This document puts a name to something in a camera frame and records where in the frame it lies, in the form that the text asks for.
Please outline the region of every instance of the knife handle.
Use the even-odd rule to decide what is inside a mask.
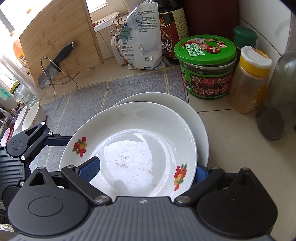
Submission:
[[[57,65],[59,65],[59,63],[62,62],[70,54],[72,49],[74,49],[75,47],[76,47],[76,42],[67,43],[63,48],[61,48],[61,50],[57,53],[57,55],[54,57],[52,61]],[[53,63],[50,63],[50,65],[55,69],[57,69]]]

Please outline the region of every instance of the green cap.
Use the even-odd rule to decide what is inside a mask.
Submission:
[[[235,45],[240,48],[245,46],[251,46],[252,48],[256,47],[258,35],[253,30],[243,26],[237,26],[233,31]]]
[[[223,64],[236,55],[233,42],[217,35],[196,35],[176,44],[175,55],[183,62],[196,65]]]

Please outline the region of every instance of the knife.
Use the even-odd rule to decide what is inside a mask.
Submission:
[[[76,42],[67,43],[61,50],[57,53],[57,55],[52,60],[56,65],[59,66],[59,63],[62,62],[71,52],[72,49],[76,47]],[[47,66],[45,69],[47,76],[50,78],[51,81],[60,73],[61,71],[52,63]],[[46,77],[45,73],[43,72],[38,78],[38,85],[41,90],[46,88],[50,85],[49,79]]]

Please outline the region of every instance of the white cap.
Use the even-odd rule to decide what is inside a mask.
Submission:
[[[246,62],[260,69],[270,69],[272,64],[272,59],[268,58],[263,52],[253,49],[251,46],[242,47],[241,56]]]

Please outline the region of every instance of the gray cloth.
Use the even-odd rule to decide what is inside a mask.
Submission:
[[[55,134],[72,136],[91,117],[120,100],[143,92],[163,92],[185,101],[179,67],[146,72],[86,86],[62,95],[42,106],[46,124]],[[30,165],[31,170],[44,166],[57,171],[65,146],[46,146]]]

